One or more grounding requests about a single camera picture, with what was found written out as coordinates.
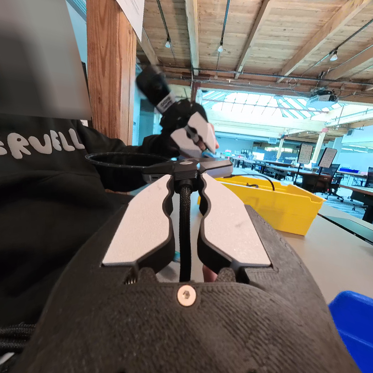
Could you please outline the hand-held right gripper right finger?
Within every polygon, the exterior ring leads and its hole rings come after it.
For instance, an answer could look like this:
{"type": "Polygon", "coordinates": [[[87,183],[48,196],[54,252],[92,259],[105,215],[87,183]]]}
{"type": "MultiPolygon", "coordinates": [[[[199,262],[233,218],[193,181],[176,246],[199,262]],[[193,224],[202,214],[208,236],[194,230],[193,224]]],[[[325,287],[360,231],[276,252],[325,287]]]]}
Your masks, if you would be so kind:
{"type": "Polygon", "coordinates": [[[268,253],[243,201],[208,174],[200,176],[197,240],[200,261],[213,272],[231,268],[270,268],[268,253]]]}

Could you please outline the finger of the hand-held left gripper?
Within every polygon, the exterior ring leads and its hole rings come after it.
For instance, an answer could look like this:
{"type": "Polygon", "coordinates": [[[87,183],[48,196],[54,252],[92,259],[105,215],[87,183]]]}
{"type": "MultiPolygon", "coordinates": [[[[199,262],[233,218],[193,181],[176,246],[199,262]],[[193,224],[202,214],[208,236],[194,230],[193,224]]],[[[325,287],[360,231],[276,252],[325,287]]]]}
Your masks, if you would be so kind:
{"type": "Polygon", "coordinates": [[[193,142],[202,152],[216,154],[218,148],[214,126],[207,122],[204,117],[196,112],[188,121],[187,129],[193,133],[193,142]]]}
{"type": "Polygon", "coordinates": [[[205,141],[195,128],[179,128],[171,133],[171,139],[186,158],[202,158],[205,141]]]}

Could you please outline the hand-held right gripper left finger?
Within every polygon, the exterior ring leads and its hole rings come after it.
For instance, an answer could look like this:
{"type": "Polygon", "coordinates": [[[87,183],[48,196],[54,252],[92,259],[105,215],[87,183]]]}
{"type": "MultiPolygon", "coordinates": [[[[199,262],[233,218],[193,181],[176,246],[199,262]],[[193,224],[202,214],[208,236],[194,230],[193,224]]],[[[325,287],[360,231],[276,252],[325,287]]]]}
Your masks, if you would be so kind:
{"type": "Polygon", "coordinates": [[[104,266],[163,270],[174,258],[173,177],[164,175],[128,204],[102,260],[104,266]]]}

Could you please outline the yellow plastic bin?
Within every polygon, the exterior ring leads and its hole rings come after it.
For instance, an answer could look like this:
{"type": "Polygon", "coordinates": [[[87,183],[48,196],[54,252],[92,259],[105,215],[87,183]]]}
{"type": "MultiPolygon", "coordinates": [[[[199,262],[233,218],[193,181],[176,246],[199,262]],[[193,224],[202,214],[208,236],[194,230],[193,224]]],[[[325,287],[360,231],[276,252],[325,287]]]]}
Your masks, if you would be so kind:
{"type": "Polygon", "coordinates": [[[292,184],[254,176],[212,178],[203,174],[198,191],[212,192],[211,211],[204,218],[207,237],[222,237],[249,227],[244,205],[250,206],[273,229],[305,236],[325,199],[292,184]]]}

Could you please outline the blue plastic bin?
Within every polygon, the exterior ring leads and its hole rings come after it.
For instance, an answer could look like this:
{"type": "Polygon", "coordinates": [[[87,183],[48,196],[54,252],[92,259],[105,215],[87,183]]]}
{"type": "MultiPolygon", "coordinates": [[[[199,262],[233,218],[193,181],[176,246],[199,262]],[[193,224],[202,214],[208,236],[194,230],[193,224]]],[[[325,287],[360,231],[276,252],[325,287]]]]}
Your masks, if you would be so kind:
{"type": "Polygon", "coordinates": [[[337,331],[363,373],[373,372],[373,299],[340,292],[329,304],[337,331]]]}

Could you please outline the white paper notice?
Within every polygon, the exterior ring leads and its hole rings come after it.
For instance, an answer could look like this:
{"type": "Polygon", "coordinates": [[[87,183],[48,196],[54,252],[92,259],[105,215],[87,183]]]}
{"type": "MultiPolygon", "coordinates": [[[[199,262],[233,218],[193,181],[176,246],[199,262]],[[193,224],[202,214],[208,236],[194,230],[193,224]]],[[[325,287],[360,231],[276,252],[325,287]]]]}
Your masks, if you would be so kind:
{"type": "Polygon", "coordinates": [[[142,41],[144,0],[117,0],[130,25],[135,31],[139,41],[142,41]]]}

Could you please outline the person's black hoodie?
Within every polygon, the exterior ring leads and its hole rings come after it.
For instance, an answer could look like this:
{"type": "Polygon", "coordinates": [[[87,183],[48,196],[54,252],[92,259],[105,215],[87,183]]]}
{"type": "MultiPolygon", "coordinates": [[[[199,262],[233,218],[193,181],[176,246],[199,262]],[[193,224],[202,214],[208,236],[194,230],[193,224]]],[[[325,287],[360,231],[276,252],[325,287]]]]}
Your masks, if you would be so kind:
{"type": "Polygon", "coordinates": [[[1,114],[1,372],[10,371],[61,273],[116,211],[85,156],[102,136],[80,120],[1,114]]]}

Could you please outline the sign board on stand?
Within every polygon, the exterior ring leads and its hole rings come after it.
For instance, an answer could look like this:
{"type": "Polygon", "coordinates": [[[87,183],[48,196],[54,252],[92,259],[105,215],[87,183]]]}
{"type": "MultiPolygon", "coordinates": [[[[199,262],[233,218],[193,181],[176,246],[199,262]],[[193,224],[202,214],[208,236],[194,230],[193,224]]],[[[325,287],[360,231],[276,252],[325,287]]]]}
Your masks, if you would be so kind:
{"type": "Polygon", "coordinates": [[[300,150],[298,153],[297,163],[298,169],[294,180],[294,185],[296,185],[297,178],[300,172],[302,165],[308,165],[311,162],[311,156],[313,153],[313,146],[310,144],[301,144],[300,150]]]}
{"type": "Polygon", "coordinates": [[[321,175],[324,169],[329,169],[336,157],[338,150],[334,148],[325,148],[320,161],[318,162],[317,166],[319,168],[318,175],[321,175]]]}

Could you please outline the black office chair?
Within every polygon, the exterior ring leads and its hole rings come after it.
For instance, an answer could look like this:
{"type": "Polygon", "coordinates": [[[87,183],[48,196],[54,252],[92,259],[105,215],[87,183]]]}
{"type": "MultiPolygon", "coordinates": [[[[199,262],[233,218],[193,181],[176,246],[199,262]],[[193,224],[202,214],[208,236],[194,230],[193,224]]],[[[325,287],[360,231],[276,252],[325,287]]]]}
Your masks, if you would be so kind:
{"type": "Polygon", "coordinates": [[[331,164],[330,167],[323,167],[321,170],[322,175],[330,176],[330,180],[327,182],[327,191],[324,192],[325,199],[328,200],[330,196],[335,196],[341,203],[344,202],[344,198],[337,194],[343,176],[338,176],[338,170],[340,164],[331,164]]]}

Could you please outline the white ceiling projector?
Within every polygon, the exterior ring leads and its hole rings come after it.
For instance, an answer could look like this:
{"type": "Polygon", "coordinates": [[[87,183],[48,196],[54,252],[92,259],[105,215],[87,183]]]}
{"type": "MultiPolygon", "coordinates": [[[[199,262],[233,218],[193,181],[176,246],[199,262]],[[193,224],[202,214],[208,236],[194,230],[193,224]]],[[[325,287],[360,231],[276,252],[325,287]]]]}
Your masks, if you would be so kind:
{"type": "Polygon", "coordinates": [[[307,109],[314,108],[316,110],[321,110],[324,108],[329,108],[338,102],[337,95],[332,90],[319,90],[313,94],[305,104],[307,109]]]}

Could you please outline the wooden post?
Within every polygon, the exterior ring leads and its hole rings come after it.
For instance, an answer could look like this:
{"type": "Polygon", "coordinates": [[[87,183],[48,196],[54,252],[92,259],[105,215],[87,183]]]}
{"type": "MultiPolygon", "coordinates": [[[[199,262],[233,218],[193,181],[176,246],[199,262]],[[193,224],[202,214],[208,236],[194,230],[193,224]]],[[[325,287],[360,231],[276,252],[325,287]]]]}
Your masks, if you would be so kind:
{"type": "Polygon", "coordinates": [[[86,26],[93,127],[131,145],[137,36],[114,0],[88,0],[86,26]]]}

